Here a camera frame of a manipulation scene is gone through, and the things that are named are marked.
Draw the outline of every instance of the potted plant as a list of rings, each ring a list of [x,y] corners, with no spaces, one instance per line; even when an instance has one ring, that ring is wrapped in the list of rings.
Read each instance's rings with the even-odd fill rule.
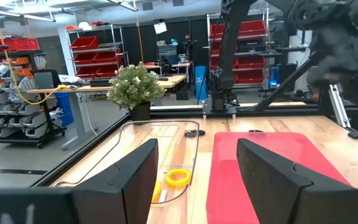
[[[164,94],[164,89],[157,82],[158,75],[148,72],[142,62],[138,66],[121,66],[116,74],[110,80],[115,88],[108,92],[108,99],[129,110],[133,121],[149,120],[150,102]]]

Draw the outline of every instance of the black flower pot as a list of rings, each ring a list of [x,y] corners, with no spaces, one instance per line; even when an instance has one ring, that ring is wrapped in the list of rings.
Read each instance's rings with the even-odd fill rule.
[[[135,106],[129,111],[133,121],[149,121],[150,120],[150,102],[142,103]]]

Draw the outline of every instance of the red mat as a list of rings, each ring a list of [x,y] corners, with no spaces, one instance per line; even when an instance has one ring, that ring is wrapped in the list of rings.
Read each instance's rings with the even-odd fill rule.
[[[214,137],[206,211],[208,224],[257,224],[244,186],[236,151],[248,139],[309,169],[349,184],[309,139],[297,133],[217,133]]]

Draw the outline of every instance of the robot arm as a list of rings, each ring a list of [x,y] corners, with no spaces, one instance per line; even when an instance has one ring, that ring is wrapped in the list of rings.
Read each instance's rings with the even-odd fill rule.
[[[326,80],[324,74],[344,74],[334,82],[358,80],[358,1],[349,0],[266,0],[283,11],[289,21],[299,30],[313,30],[310,49],[322,57],[319,77],[313,81]],[[234,85],[232,62],[240,24],[245,20],[251,4],[256,0],[222,0],[224,34],[219,55],[219,67],[213,72],[213,109],[225,110],[225,102]]]

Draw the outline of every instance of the yellow tape roll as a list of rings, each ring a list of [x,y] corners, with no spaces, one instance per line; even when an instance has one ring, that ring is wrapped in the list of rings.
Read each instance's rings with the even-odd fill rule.
[[[158,202],[160,200],[161,191],[162,191],[161,181],[156,180],[155,181],[155,187],[154,187],[152,202]]]
[[[172,176],[175,174],[185,174],[186,177],[180,180],[173,180]],[[191,180],[191,172],[185,169],[173,169],[168,171],[167,175],[165,176],[165,181],[168,185],[179,187],[189,184]]]

